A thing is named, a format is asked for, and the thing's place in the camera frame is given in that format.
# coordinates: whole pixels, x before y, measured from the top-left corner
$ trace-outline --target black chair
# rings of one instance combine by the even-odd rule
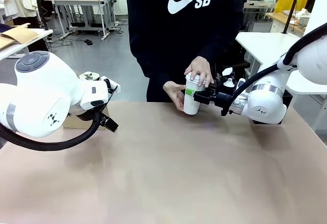
[[[221,75],[223,70],[232,67],[235,72],[236,81],[240,78],[245,78],[245,69],[249,68],[251,64],[244,60],[244,55],[245,50],[235,40],[227,52],[215,63],[216,70],[214,71],[214,76],[216,77],[217,73]]]

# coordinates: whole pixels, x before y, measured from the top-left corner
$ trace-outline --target nike swoosh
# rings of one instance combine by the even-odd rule
[[[175,14],[185,8],[189,3],[191,3],[193,0],[181,0],[181,1],[174,1],[169,0],[168,2],[168,11],[171,14]]]

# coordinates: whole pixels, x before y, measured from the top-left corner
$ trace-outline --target floor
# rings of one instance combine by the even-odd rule
[[[60,32],[56,21],[51,21],[49,25],[55,33]],[[112,33],[103,42],[97,35],[69,36],[68,40],[71,40],[72,45],[53,48],[53,53],[79,73],[97,72],[121,84],[122,92],[113,96],[114,101],[144,102],[148,79],[143,76],[130,52],[128,26],[123,25],[122,30],[122,34]],[[93,45],[88,46],[83,41],[78,41],[85,39],[92,40]],[[0,62],[0,83],[16,83],[14,63],[12,59]],[[317,115],[319,105],[310,96],[302,96],[294,108],[310,125]],[[321,124],[318,135],[327,141],[327,117]]]

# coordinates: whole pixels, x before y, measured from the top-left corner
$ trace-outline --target white cup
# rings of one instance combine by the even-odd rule
[[[196,91],[205,90],[205,82],[201,87],[198,86],[200,80],[200,75],[196,75],[193,80],[191,80],[191,73],[186,75],[186,89],[185,89],[185,100],[184,100],[184,113],[189,115],[197,114],[200,103],[194,101],[193,95]]]

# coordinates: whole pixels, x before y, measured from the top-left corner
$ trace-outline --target black hoodie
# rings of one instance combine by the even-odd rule
[[[127,0],[127,5],[132,54],[160,87],[182,77],[197,56],[219,61],[243,19],[242,0]]]

